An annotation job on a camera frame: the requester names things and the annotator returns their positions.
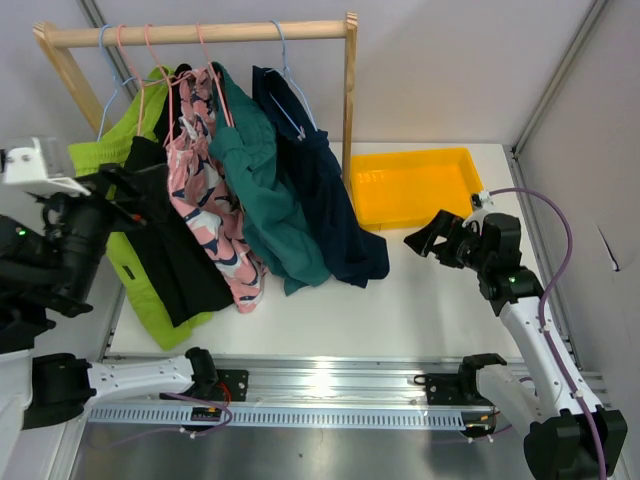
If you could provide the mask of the pink patterned shorts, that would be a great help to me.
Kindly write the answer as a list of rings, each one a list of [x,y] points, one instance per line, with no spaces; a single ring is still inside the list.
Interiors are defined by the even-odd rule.
[[[252,312],[264,290],[264,268],[243,234],[244,213],[227,185],[220,161],[209,153],[217,126],[213,79],[205,68],[179,75],[167,135],[169,200],[222,274],[239,312]]]

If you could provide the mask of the black shorts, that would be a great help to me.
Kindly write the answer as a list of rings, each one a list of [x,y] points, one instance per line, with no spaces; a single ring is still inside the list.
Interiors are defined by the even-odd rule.
[[[125,170],[153,213],[148,226],[127,239],[159,295],[170,323],[177,327],[197,314],[217,312],[233,304],[230,288],[204,248],[176,212],[167,190],[165,148],[168,92],[165,84],[150,89],[143,119],[150,127],[132,140]]]

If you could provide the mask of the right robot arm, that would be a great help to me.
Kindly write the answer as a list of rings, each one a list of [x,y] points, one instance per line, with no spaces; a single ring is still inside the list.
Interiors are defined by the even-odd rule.
[[[536,479],[607,479],[628,432],[618,410],[608,410],[572,361],[536,274],[521,263],[521,223],[496,212],[463,219],[439,211],[405,244],[450,268],[477,275],[479,291],[515,341],[533,386],[527,388],[498,354],[463,358],[456,380],[468,403],[491,402],[522,438]]]

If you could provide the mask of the teal green shorts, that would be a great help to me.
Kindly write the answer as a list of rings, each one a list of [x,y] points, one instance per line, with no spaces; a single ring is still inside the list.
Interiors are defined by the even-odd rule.
[[[243,212],[243,235],[269,271],[282,278],[284,292],[322,285],[330,277],[302,207],[277,167],[276,131],[267,115],[218,62],[212,64],[229,112],[216,112],[209,154],[218,160]]]

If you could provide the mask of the lime green shorts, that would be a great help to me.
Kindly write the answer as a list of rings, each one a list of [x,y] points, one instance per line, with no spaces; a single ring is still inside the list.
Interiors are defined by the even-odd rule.
[[[162,74],[162,70],[154,69],[147,77],[159,80],[159,84],[166,85]],[[150,93],[152,87],[146,89],[145,108],[152,97]],[[114,163],[125,168],[132,140],[137,136],[139,102],[138,93],[123,117],[99,140],[69,146],[68,152],[77,176],[95,173],[103,164]],[[150,127],[143,120],[142,133],[149,131]],[[215,312],[200,313],[177,327],[172,326],[167,310],[127,239],[127,234],[130,232],[133,231],[112,233],[107,241],[106,255],[124,285],[127,298],[142,326],[161,349],[170,350],[188,339],[193,329],[209,321]]]

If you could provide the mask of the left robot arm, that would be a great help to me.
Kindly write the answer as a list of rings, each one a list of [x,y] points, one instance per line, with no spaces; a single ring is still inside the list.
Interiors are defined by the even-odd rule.
[[[65,423],[93,406],[142,395],[206,402],[219,382],[206,349],[159,361],[90,362],[70,353],[36,357],[36,338],[53,329],[47,313],[88,313],[89,290],[113,232],[141,230],[160,221],[148,178],[161,166],[131,173],[115,164],[90,175],[94,188],[57,192],[40,202],[56,212],[38,234],[1,218],[1,425],[18,431]]]

